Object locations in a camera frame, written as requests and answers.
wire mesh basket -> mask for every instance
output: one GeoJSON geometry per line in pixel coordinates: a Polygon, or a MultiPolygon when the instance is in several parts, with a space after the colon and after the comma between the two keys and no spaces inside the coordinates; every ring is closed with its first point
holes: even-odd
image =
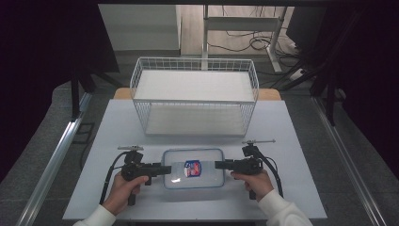
{"type": "Polygon", "coordinates": [[[130,83],[146,135],[243,137],[258,99],[249,59],[138,59],[130,83]]]}

desk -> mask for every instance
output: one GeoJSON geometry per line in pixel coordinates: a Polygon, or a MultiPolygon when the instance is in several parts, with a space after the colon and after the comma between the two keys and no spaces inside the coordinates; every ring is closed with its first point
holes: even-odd
{"type": "MultiPolygon", "coordinates": [[[[108,104],[64,219],[86,218],[96,208],[108,166],[120,153],[117,150],[119,145],[142,145],[143,162],[146,163],[159,162],[168,149],[195,147],[217,147],[223,151],[225,158],[242,159],[241,141],[254,138],[274,138],[277,141],[257,146],[263,154],[277,162],[285,198],[295,202],[309,218],[327,217],[283,101],[259,101],[246,137],[145,136],[133,102],[128,100],[126,93],[127,89],[119,89],[116,93],[118,99],[108,104]]],[[[278,99],[275,90],[262,89],[261,93],[262,99],[278,99]]],[[[258,221],[265,220],[265,215],[255,201],[248,199],[243,183],[233,180],[226,173],[225,185],[217,188],[166,189],[162,176],[153,178],[151,186],[142,187],[136,205],[121,213],[118,219],[258,221]]]]}

blue label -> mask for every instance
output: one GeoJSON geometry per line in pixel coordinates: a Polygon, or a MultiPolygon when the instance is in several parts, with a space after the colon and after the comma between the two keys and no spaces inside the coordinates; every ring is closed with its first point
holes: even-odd
{"type": "Polygon", "coordinates": [[[201,172],[199,160],[188,160],[184,163],[184,174],[186,177],[199,177],[201,172]]]}

container lid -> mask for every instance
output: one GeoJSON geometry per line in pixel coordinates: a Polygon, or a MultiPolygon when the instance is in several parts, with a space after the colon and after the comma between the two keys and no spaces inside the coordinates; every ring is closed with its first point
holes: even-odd
{"type": "Polygon", "coordinates": [[[223,161],[217,148],[172,149],[164,152],[164,166],[172,166],[164,177],[166,188],[201,188],[223,186],[224,170],[215,169],[215,161],[223,161]]]}

wall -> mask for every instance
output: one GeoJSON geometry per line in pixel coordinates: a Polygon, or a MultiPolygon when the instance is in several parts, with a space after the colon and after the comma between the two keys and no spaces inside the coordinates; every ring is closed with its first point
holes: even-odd
{"type": "Polygon", "coordinates": [[[179,50],[180,7],[99,5],[114,51],[179,50]]]}

